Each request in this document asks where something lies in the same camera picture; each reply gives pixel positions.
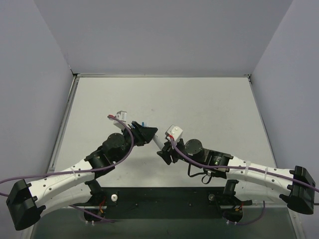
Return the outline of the white remote control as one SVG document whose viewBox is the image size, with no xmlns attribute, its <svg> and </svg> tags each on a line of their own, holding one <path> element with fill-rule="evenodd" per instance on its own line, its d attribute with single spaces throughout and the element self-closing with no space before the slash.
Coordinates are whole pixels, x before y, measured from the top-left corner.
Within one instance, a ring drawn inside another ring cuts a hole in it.
<svg viewBox="0 0 319 239">
<path fill-rule="evenodd" d="M 162 150 L 162 149 L 163 149 L 164 144 L 162 143 L 162 141 L 160 140 L 160 138 L 159 138 L 157 135 L 155 135 L 155 136 L 153 137 L 153 141 L 155 142 L 155 144 L 157 145 L 157 147 L 159 148 L 159 150 Z"/>
</svg>

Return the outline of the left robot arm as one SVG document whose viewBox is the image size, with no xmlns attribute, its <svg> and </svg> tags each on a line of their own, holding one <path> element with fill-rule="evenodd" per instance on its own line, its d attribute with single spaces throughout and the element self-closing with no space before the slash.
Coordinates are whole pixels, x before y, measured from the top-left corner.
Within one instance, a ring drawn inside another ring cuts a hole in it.
<svg viewBox="0 0 319 239">
<path fill-rule="evenodd" d="M 143 126 L 136 121 L 123 127 L 120 133 L 109 135 L 95 151 L 71 167 L 43 176 L 34 176 L 26 182 L 18 177 L 7 196 L 14 228 L 22 231 L 37 223 L 45 214 L 72 204 L 101 202 L 103 191 L 97 178 L 106 175 L 122 163 L 135 146 L 150 143 L 158 131 L 156 127 Z"/>
</svg>

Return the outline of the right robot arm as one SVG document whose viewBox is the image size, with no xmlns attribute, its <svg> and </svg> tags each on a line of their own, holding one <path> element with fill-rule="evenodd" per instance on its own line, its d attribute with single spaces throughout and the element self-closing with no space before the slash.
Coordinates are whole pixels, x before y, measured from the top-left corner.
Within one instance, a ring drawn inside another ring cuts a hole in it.
<svg viewBox="0 0 319 239">
<path fill-rule="evenodd" d="M 167 165 L 179 160 L 202 169 L 210 179 L 226 181 L 224 195 L 239 201 L 266 201 L 285 204 L 290 210 L 312 215 L 315 206 L 316 183 L 301 166 L 293 169 L 268 167 L 242 160 L 234 155 L 206 149 L 197 139 L 187 143 L 168 137 L 165 143 L 155 140 L 157 152 Z"/>
</svg>

